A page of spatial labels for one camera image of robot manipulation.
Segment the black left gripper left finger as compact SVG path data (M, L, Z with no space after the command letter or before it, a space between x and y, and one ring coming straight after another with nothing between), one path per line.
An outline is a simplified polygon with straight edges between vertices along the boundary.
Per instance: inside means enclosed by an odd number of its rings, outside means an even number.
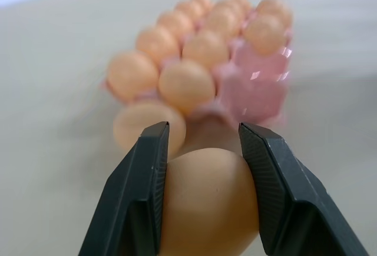
M80 255L158 255L169 130L145 128L108 177Z

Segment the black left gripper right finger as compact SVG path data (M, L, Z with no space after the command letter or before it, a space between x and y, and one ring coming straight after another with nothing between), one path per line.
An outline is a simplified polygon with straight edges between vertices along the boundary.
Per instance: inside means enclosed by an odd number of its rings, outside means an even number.
M254 179L267 255L367 255L326 188L284 138L244 122L239 137Z

